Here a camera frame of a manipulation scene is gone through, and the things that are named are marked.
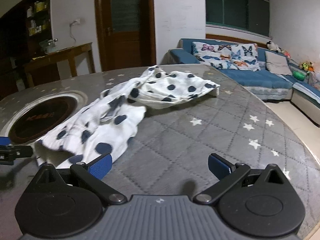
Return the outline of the grey square cushion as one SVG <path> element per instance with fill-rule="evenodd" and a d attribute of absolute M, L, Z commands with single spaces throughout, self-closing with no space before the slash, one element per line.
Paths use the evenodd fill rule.
<path fill-rule="evenodd" d="M 269 72 L 277 75 L 292 75 L 292 72 L 287 64 L 286 57 L 270 51 L 266 51 L 265 56 L 266 68 Z"/>

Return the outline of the white navy polka dot garment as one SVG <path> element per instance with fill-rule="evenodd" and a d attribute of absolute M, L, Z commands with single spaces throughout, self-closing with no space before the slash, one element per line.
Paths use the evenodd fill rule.
<path fill-rule="evenodd" d="M 166 72 L 152 66 L 139 77 L 100 93 L 34 143 L 38 165 L 69 168 L 103 154 L 117 160 L 136 136 L 147 108 L 164 109 L 207 94 L 217 96 L 220 85 L 191 73 Z"/>

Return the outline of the dark wooden shelf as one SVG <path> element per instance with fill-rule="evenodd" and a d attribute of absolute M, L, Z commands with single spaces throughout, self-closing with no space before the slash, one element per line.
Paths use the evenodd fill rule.
<path fill-rule="evenodd" d="M 27 84 L 25 65 L 51 38 L 50 0 L 21 0 L 1 17 L 1 99 L 18 91 L 18 81 Z"/>

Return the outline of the black white plush toy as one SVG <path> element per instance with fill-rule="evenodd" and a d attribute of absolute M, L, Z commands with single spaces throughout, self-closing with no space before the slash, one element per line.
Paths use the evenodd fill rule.
<path fill-rule="evenodd" d="M 281 53 L 281 48 L 277 44 L 275 44 L 273 41 L 268 41 L 266 45 L 269 50 L 275 51 L 276 53 Z"/>

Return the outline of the green toy on sofa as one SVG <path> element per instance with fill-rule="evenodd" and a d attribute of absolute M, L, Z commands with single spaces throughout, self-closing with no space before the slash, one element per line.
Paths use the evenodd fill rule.
<path fill-rule="evenodd" d="M 292 74 L 293 74 L 293 77 L 296 78 L 299 81 L 304 81 L 305 78 L 306 78 L 306 74 L 305 73 L 301 73 L 301 72 L 296 71 L 296 70 L 294 70 L 292 72 Z"/>

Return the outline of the butterfly print pillow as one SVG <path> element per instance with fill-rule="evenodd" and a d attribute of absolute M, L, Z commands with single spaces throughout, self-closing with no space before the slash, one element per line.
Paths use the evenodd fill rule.
<path fill-rule="evenodd" d="M 215 69 L 260 71 L 255 43 L 211 45 L 193 42 L 191 52 L 201 64 Z"/>

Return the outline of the round black induction cooktop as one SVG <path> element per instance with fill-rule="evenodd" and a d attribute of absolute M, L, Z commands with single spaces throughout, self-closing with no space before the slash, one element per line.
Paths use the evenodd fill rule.
<path fill-rule="evenodd" d="M 35 140 L 64 122 L 76 106 L 76 100 L 70 96 L 60 96 L 41 102 L 14 122 L 9 131 L 9 138 L 15 144 Z"/>

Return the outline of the wooden side table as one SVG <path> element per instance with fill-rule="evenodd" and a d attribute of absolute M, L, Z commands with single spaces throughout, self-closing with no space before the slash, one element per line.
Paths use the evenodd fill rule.
<path fill-rule="evenodd" d="M 48 66 L 50 64 L 55 64 L 61 61 L 68 61 L 68 65 L 71 71 L 72 77 L 76 77 L 78 72 L 76 70 L 75 58 L 83 53 L 88 53 L 89 63 L 88 70 L 90 74 L 95 73 L 95 66 L 93 61 L 92 43 L 86 43 L 78 46 L 69 47 L 63 50 L 59 50 L 46 56 L 38 57 L 25 65 L 24 71 L 27 76 L 27 81 L 29 87 L 34 87 L 33 78 L 31 72 Z"/>

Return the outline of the dark green window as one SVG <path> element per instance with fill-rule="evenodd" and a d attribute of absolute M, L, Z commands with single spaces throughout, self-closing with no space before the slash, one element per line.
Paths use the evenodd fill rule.
<path fill-rule="evenodd" d="M 206 0 L 206 23 L 268 36 L 270 0 Z"/>

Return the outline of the glass jar on table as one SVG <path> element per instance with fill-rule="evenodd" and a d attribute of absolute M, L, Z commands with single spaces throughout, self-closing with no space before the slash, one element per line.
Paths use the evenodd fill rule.
<path fill-rule="evenodd" d="M 44 40 L 39 43 L 41 50 L 44 51 L 46 54 L 51 54 L 56 51 L 56 43 L 58 39 L 55 38 L 53 40 Z"/>

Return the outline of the brown wooden door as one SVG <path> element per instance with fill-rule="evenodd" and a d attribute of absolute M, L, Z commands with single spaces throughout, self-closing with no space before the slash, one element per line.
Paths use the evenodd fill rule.
<path fill-rule="evenodd" d="M 94 0 L 102 71 L 156 63 L 153 0 Z"/>

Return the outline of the blue sofa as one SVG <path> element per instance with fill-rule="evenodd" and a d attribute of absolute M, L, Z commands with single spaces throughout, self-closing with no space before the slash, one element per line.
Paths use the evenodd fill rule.
<path fill-rule="evenodd" d="M 200 63 L 192 54 L 191 46 L 193 42 L 203 42 L 211 45 L 215 44 L 236 44 L 227 41 L 217 41 L 208 39 L 182 38 L 178 42 L 177 48 L 169 50 L 163 57 L 162 64 L 192 64 Z M 263 101 L 291 101 L 315 124 L 319 124 L 319 89 L 313 87 L 306 74 L 304 81 L 299 81 L 293 75 L 277 75 L 269 72 L 266 68 L 265 52 L 270 51 L 258 46 L 258 61 L 260 71 L 250 70 L 228 70 L 217 69 L 226 76 L 230 77 L 238 84 L 244 86 L 251 93 Z M 270 51 L 286 57 L 281 53 Z M 294 70 L 302 73 L 298 64 L 286 57 L 287 64 L 293 72 Z"/>

